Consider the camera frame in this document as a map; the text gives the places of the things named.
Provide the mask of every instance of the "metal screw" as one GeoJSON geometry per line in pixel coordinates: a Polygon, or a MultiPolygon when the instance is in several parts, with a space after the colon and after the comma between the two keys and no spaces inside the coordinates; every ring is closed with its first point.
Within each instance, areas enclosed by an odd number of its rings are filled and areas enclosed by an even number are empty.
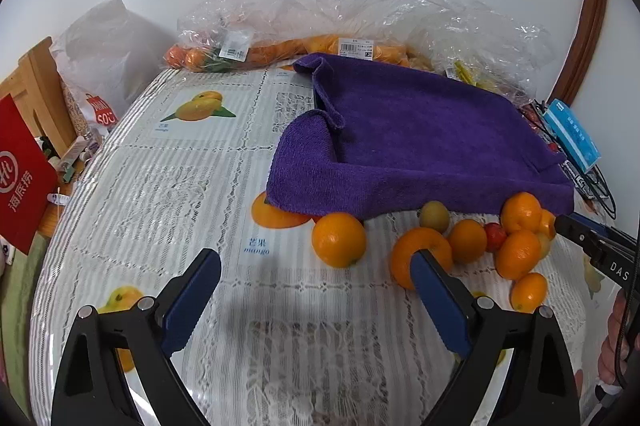
{"type": "Polygon", "coordinates": [[[156,301],[151,296],[145,296],[138,302],[138,308],[141,311],[148,311],[154,306],[154,303],[156,303],[156,301]]]}
{"type": "Polygon", "coordinates": [[[86,317],[91,316],[91,313],[94,311],[94,308],[91,305],[85,305],[78,311],[78,317],[81,320],[84,320],[86,317]]]}
{"type": "Polygon", "coordinates": [[[494,301],[488,296],[481,296],[478,298],[478,307],[485,310],[493,309],[494,301]]]}
{"type": "Polygon", "coordinates": [[[554,316],[554,311],[551,310],[551,308],[547,307],[546,305],[542,305],[542,307],[540,307],[538,309],[538,312],[540,312],[540,315],[542,317],[553,317],[554,316]]]}

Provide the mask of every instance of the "purple towel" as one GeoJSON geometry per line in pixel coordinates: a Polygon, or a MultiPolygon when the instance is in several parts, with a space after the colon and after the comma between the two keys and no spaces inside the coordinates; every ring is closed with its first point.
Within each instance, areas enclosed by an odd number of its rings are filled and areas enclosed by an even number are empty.
{"type": "Polygon", "coordinates": [[[310,54],[318,109],[285,130],[267,200],[305,215],[360,219],[439,200],[452,211],[500,213],[528,191],[552,213],[574,208],[572,183],[511,103],[434,73],[310,54]]]}

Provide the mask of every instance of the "green cloth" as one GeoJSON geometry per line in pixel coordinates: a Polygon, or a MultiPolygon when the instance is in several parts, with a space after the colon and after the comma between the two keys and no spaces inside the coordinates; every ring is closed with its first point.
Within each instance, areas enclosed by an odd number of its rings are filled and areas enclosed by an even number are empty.
{"type": "Polygon", "coordinates": [[[7,265],[0,278],[0,322],[2,349],[9,390],[29,418],[29,325],[31,303],[42,260],[49,240],[39,233],[31,242],[29,255],[16,250],[14,263],[7,265]]]}

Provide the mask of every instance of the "white lace tablecloth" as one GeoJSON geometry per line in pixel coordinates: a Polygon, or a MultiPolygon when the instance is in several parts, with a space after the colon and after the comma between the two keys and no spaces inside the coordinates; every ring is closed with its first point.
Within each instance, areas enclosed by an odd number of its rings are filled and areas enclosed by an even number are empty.
{"type": "MultiPolygon", "coordinates": [[[[251,219],[280,135],[311,107],[309,79],[280,68],[166,71],[151,83],[82,176],[44,261],[29,359],[39,425],[50,424],[56,372],[78,309],[105,304],[121,285],[157,295],[203,247],[220,253],[222,279],[172,362],[212,425],[418,425],[426,417],[453,357],[417,295],[396,285],[387,265],[397,237],[418,225],[416,213],[365,222],[366,255],[349,269],[318,260],[313,221],[270,230],[251,219]],[[206,90],[221,92],[236,117],[162,122],[206,90]]],[[[598,336],[587,334],[597,301],[583,278],[582,253],[558,237],[536,271],[548,279],[546,303],[574,369],[584,369],[584,413],[593,405],[602,338],[586,341],[598,336]]],[[[510,308],[510,284],[495,273],[491,255],[454,274],[510,308]]],[[[508,358],[476,424],[490,416],[508,358]]],[[[156,424],[135,371],[127,380],[145,423],[156,424]]]]}

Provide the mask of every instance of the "white logo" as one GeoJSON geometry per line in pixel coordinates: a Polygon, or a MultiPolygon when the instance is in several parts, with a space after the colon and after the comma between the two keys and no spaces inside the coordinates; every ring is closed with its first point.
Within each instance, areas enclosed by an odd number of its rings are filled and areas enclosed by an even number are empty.
{"type": "Polygon", "coordinates": [[[18,161],[8,151],[0,151],[0,193],[8,193],[18,182],[18,161]]]}

